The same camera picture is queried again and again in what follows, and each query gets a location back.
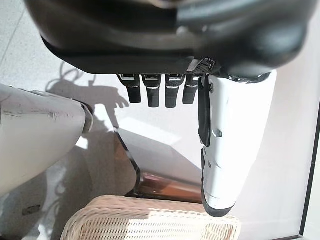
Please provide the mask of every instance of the white floor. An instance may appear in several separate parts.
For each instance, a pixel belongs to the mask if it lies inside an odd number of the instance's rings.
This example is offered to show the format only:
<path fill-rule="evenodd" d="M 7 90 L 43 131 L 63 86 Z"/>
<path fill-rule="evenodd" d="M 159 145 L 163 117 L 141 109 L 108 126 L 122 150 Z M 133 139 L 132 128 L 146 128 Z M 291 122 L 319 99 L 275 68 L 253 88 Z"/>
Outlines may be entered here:
<path fill-rule="evenodd" d="M 303 53 L 278 71 L 260 153 L 232 210 L 243 223 L 241 240 L 299 233 L 320 96 L 318 23 L 319 14 Z M 135 149 L 137 160 L 156 162 L 155 172 L 178 170 L 181 179 L 201 180 L 197 104 L 182 105 L 180 91 L 177 108 L 164 107 L 163 93 L 161 106 L 150 109 L 143 88 L 143 103 L 129 104 L 126 88 L 115 76 L 82 73 L 51 54 L 20 0 L 0 0 L 0 83 L 73 97 L 96 112 L 93 132 L 70 154 L 0 198 L 0 234 L 55 240 L 66 220 L 91 198 L 123 194 L 113 171 L 112 124 L 141 137 L 136 146 L 143 152 Z M 37 205 L 39 212 L 22 216 L 23 209 Z"/>

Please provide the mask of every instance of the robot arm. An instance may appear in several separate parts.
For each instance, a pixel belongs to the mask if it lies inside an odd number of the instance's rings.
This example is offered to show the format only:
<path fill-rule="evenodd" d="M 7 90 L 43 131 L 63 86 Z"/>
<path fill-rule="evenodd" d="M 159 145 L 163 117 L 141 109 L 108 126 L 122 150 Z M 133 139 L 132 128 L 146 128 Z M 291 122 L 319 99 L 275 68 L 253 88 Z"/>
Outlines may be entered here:
<path fill-rule="evenodd" d="M 235 205 L 263 139 L 277 73 L 258 83 L 199 79 L 202 202 L 213 217 Z"/>

